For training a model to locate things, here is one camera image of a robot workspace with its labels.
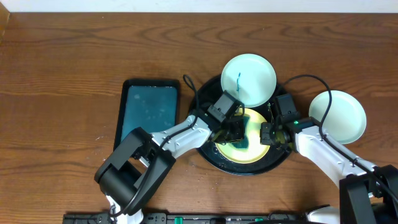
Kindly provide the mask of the green yellow sponge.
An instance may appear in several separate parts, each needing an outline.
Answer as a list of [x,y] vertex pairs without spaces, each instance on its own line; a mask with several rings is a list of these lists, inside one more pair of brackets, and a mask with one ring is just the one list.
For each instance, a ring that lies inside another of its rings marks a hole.
[[[246,130],[246,126],[247,126],[247,124],[249,122],[249,117],[248,116],[242,116],[240,118],[244,119],[244,126],[245,126],[245,130]],[[247,136],[246,136],[245,132],[244,132],[244,139],[241,140],[241,141],[236,141],[236,142],[216,142],[216,143],[219,143],[221,145],[226,145],[227,143],[231,143],[232,146],[234,146],[237,149],[244,149],[244,148],[247,148],[249,146],[249,140],[247,139]]]

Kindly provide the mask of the yellow plate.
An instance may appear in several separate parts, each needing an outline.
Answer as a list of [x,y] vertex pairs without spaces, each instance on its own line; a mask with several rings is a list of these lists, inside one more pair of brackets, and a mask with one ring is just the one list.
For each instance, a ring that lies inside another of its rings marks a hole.
[[266,155],[270,146],[262,145],[260,143],[260,128],[261,123],[267,122],[265,117],[252,109],[245,109],[244,116],[249,117],[249,122],[246,126],[245,134],[249,140],[249,146],[244,149],[237,149],[231,143],[221,145],[216,143],[215,146],[222,156],[232,162],[238,164],[249,164],[258,161]]

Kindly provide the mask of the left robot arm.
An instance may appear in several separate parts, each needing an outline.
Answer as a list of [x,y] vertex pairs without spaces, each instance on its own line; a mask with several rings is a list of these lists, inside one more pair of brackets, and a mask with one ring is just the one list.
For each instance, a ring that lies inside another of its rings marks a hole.
[[109,219],[139,223],[142,209],[170,172],[178,157],[209,141],[223,143],[244,137],[244,118],[221,123],[190,115],[184,122],[157,133],[133,129],[103,162],[95,181],[108,198]]

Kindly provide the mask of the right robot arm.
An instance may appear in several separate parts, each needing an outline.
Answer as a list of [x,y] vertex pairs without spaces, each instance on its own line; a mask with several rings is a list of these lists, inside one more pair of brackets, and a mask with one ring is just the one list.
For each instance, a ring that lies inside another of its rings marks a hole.
[[321,206],[305,223],[397,223],[397,168],[379,167],[334,140],[313,118],[262,123],[261,144],[295,151],[312,161],[339,189],[340,206]]

